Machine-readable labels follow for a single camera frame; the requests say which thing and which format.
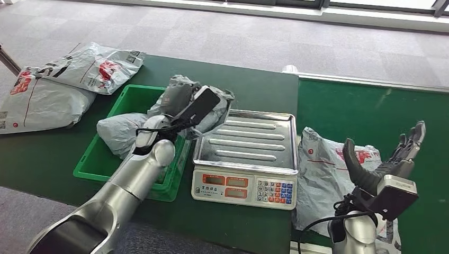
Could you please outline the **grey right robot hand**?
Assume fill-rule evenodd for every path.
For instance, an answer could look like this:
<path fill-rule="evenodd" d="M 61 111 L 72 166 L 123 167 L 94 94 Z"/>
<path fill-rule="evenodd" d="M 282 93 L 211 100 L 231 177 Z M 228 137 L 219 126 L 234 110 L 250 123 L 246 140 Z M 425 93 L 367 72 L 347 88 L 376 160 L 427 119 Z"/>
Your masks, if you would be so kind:
<path fill-rule="evenodd" d="M 414 168 L 414 159 L 420 150 L 425 134 L 425 122 L 418 121 L 408 135 L 399 136 L 399 143 L 390 158 L 382 162 L 375 170 L 362 167 L 355 153 L 354 141 L 347 138 L 343 146 L 343 157 L 352 183 L 376 196 L 377 185 L 385 175 L 407 179 Z"/>

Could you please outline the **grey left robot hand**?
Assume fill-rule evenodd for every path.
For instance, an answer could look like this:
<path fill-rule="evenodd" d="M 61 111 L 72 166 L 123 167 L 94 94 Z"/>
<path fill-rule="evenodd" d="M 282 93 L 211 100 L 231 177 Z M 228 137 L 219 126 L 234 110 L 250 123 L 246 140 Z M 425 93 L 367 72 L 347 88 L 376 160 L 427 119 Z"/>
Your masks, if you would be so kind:
<path fill-rule="evenodd" d="M 161 97 L 161 114 L 175 117 L 189 105 L 192 96 L 201 87 L 202 85 L 198 82 L 187 83 L 186 81 L 180 81 L 170 84 Z"/>

